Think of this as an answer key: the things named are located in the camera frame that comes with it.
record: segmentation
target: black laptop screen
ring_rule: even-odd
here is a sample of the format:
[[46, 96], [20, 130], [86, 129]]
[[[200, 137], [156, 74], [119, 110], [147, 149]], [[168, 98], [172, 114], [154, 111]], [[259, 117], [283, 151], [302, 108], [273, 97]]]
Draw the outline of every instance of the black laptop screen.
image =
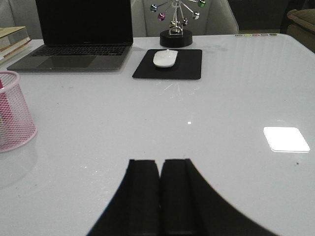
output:
[[131, 43], [130, 0], [36, 0], [45, 44]]

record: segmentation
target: black mouse pad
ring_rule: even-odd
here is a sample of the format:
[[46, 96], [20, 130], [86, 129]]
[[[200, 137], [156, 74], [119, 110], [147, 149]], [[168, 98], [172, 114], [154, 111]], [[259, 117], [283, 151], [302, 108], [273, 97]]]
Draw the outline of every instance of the black mouse pad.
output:
[[169, 68], [159, 68], [153, 64], [153, 57], [161, 49], [149, 49], [132, 75], [138, 79], [198, 80], [201, 78], [202, 50], [176, 49], [175, 64]]

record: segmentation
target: mouse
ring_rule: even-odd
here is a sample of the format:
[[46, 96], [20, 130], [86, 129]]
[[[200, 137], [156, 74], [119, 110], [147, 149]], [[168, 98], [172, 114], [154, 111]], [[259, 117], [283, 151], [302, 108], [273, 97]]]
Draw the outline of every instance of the mouse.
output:
[[178, 51], [176, 50], [161, 50], [157, 51], [153, 57], [153, 64], [157, 67], [168, 68], [175, 64]]

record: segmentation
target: mesh cup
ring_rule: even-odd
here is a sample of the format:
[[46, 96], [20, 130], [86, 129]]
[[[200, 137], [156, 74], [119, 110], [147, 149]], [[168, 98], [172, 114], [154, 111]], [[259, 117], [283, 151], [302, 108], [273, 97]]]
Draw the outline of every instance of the mesh cup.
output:
[[16, 72], [0, 71], [0, 152], [27, 143], [37, 132], [19, 80]]

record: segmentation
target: white table surface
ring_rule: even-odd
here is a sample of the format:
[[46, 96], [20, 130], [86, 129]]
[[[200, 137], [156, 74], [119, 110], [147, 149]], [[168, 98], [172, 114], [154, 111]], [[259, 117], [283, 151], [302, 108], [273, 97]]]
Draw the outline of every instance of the white table surface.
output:
[[[135, 38], [117, 72], [20, 73], [38, 133], [0, 154], [0, 235], [85, 236], [129, 159], [173, 158], [271, 231], [315, 235], [315, 54], [281, 34], [196, 36], [200, 80], [132, 78], [154, 48]], [[273, 152], [266, 126], [297, 127], [310, 152]]]

